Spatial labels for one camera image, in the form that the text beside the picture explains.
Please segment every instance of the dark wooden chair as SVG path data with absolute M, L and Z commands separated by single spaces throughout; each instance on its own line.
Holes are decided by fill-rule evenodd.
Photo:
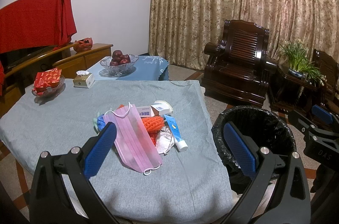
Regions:
M 339 64 L 328 54 L 317 49 L 313 50 L 314 65 L 326 76 L 327 82 L 319 89 L 316 104 L 327 111 L 339 115 L 339 100 L 335 94 L 339 94 L 337 81 L 339 76 Z
M 207 43 L 210 55 L 202 86 L 262 106 L 277 62 L 266 55 L 269 30 L 244 20 L 226 20 L 222 40 Z

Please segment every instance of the green leaves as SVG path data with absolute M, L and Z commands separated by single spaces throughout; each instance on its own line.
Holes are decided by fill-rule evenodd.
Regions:
M 308 48 L 301 41 L 296 39 L 293 43 L 291 41 L 284 42 L 284 45 L 280 45 L 283 55 L 286 55 L 289 67 L 297 72 L 306 73 L 310 83 L 316 84 L 319 82 L 323 85 L 323 81 L 326 81 L 326 77 L 320 73 L 319 68 L 315 67 L 312 62 L 307 58 Z

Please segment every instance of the black garbage bag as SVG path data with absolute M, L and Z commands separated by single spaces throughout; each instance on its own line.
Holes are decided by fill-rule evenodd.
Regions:
M 290 155 L 297 150 L 291 129 L 268 110 L 253 106 L 235 106 L 219 114 L 212 127 L 213 139 L 228 170 L 231 189 L 237 194 L 243 193 L 251 180 L 242 173 L 224 140 L 223 130 L 228 121 L 232 121 L 242 134 L 252 137 L 259 147 L 266 146 L 275 154 Z

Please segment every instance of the blue gripper pad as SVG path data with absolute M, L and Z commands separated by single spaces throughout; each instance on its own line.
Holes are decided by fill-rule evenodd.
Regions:
M 330 125 L 333 123 L 332 115 L 329 114 L 326 110 L 322 109 L 318 105 L 312 107 L 312 114 L 321 119 L 325 124 Z
M 250 151 L 236 130 L 235 125 L 232 122 L 228 122 L 224 126 L 224 139 L 243 174 L 253 180 L 257 173 L 258 156 Z
M 115 124 L 111 123 L 96 137 L 99 137 L 98 141 L 85 158 L 83 173 L 87 179 L 97 175 L 110 148 L 114 144 L 115 138 L 117 137 L 117 128 Z

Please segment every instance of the blue tablecloth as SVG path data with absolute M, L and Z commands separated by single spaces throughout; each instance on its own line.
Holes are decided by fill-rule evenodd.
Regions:
M 113 77 L 100 65 L 100 62 L 87 69 L 94 74 L 96 81 L 120 80 L 120 81 L 168 81 L 168 61 L 159 56 L 139 56 L 133 67 L 133 71 L 122 77 Z

